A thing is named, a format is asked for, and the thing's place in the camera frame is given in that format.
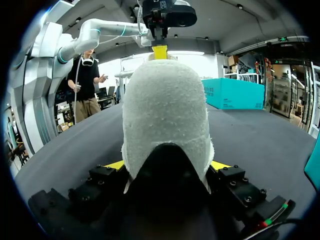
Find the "glass door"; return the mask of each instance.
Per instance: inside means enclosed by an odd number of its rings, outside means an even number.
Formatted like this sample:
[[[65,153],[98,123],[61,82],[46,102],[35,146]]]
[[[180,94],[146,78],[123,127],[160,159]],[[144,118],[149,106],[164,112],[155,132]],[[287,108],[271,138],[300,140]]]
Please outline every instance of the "glass door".
[[[320,128],[320,67],[313,65],[313,63],[311,63],[311,66],[313,71],[314,98],[309,134],[316,139]]]

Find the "ceiling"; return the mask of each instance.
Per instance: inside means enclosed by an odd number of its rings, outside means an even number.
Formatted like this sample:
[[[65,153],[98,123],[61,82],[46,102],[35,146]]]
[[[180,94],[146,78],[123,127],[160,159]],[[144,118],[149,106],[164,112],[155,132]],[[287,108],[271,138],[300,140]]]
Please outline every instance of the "ceiling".
[[[215,50],[230,53],[257,41],[304,35],[300,25],[277,0],[188,0],[188,2],[197,13],[197,23],[190,27],[171,28],[168,33],[169,39],[178,34],[181,41],[179,43],[182,45],[184,40],[209,37],[209,41],[215,41],[219,45]],[[88,19],[133,23],[135,19],[130,18],[130,8],[135,4],[136,0],[80,0],[57,23],[63,26],[64,33],[77,38],[81,24]],[[243,10],[238,9],[237,4],[242,4]],[[81,21],[75,24],[78,17]],[[111,38],[101,36],[100,42]],[[115,43],[124,48],[136,44],[132,37],[120,37],[115,41],[100,44],[95,52],[98,55],[108,54],[108,51],[116,48]],[[198,41],[195,42],[194,49],[195,51],[199,49]],[[130,54],[127,50],[119,52],[121,52],[119,58],[125,57],[123,54]]]

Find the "gray table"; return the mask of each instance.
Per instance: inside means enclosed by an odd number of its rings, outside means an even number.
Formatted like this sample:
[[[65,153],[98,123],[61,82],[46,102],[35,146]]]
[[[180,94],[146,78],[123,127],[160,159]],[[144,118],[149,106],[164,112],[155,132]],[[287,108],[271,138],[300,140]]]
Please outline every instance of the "gray table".
[[[290,218],[301,218],[316,192],[304,175],[315,139],[286,120],[263,110],[219,110],[210,105],[210,134],[214,160],[237,164],[250,181],[297,205]],[[64,196],[77,187],[97,164],[122,159],[122,105],[118,104],[63,132],[37,152],[15,180],[22,197],[55,188]],[[279,229],[281,237],[291,226]]]

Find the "ceiling light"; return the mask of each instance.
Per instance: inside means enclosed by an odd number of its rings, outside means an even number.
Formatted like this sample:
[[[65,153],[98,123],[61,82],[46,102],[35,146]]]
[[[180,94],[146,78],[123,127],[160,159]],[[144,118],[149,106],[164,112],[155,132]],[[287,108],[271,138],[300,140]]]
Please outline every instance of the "ceiling light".
[[[303,88],[305,88],[305,85],[303,85],[303,84],[299,81],[298,78],[296,79],[296,81],[297,81]]]
[[[168,51],[168,54],[204,55],[203,51]]]

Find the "floor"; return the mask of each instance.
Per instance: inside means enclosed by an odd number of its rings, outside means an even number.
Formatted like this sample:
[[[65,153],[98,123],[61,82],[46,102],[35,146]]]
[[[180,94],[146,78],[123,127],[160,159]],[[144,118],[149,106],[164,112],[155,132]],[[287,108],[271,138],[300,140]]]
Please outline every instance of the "floor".
[[[21,162],[19,160],[18,156],[15,156],[14,161],[10,165],[10,172],[12,174],[12,177],[15,178],[18,172],[21,169]]]

